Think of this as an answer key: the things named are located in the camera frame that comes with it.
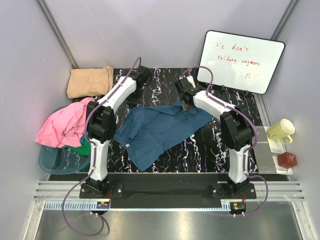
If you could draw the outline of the blue t shirt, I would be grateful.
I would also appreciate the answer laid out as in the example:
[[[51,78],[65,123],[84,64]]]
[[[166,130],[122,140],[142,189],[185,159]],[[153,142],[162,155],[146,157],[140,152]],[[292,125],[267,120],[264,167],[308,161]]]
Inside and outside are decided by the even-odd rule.
[[[189,138],[212,118],[197,107],[184,111],[179,99],[164,106],[136,106],[129,110],[114,140],[125,147],[129,159],[143,172],[165,151]]]

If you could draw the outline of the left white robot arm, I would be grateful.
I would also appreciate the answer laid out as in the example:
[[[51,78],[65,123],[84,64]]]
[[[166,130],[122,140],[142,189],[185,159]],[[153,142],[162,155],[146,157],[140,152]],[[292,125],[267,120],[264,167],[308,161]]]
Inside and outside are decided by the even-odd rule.
[[[123,73],[117,84],[98,101],[91,101],[86,109],[85,134],[90,143],[90,170],[81,184],[81,194],[103,198],[108,195],[107,157],[117,124],[116,112],[122,103],[136,100],[152,80],[150,69],[138,66]]]

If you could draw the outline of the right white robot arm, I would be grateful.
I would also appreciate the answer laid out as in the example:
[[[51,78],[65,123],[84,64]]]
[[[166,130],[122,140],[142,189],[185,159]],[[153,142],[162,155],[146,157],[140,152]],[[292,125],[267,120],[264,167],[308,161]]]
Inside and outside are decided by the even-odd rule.
[[[249,189],[248,155],[253,145],[254,125],[242,108],[222,101],[204,87],[194,83],[192,76],[174,83],[183,110],[198,108],[219,119],[221,141],[229,151],[229,171],[227,183],[221,187],[222,193],[239,198]]]

